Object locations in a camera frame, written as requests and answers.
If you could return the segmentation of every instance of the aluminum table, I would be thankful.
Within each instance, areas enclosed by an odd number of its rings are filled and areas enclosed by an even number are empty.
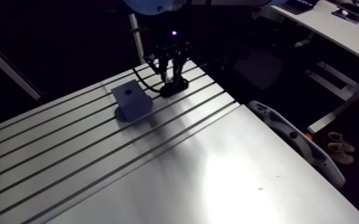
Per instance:
[[[136,68],[158,88],[147,65]],[[113,76],[0,124],[0,224],[359,223],[359,211],[193,62],[115,119]]]

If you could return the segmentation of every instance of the metal bar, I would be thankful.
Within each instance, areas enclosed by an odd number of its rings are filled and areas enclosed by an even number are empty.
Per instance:
[[[317,63],[317,65],[319,67],[321,67],[322,69],[324,69],[325,71],[328,71],[330,74],[334,75],[335,77],[337,77],[339,80],[345,82],[346,84],[350,85],[350,86],[355,86],[356,82],[353,81],[351,78],[349,78],[348,76],[342,74],[341,72],[339,72],[338,70],[334,69],[333,67],[331,67],[330,65],[324,63],[324,62],[319,62]]]
[[[37,91],[31,83],[23,79],[23,76],[18,74],[16,69],[14,70],[9,65],[9,63],[7,63],[4,60],[2,56],[0,56],[0,69],[4,71],[16,84],[18,84],[35,101],[39,100],[39,98],[41,97],[39,91]]]
[[[131,24],[131,29],[132,30],[135,30],[135,29],[139,28],[138,20],[137,20],[137,17],[135,16],[135,14],[130,14],[129,15],[129,23]],[[139,32],[134,32],[134,39],[135,39],[135,46],[137,47],[139,62],[141,64],[144,64],[146,62],[143,59],[144,51],[143,51],[141,34]]]
[[[338,108],[336,108],[333,112],[330,112],[329,114],[325,115],[324,117],[322,117],[321,119],[317,120],[315,123],[311,124],[308,127],[308,130],[311,133],[316,133],[318,132],[320,129],[324,128],[325,126],[327,126],[329,123],[331,123],[332,121],[335,120],[335,118],[337,118],[337,116],[342,113],[343,111],[345,111],[353,102],[355,102],[356,100],[359,100],[359,83],[356,84],[354,86],[354,94],[352,97],[350,97],[347,101],[345,101],[345,103],[343,103],[341,106],[339,106]]]

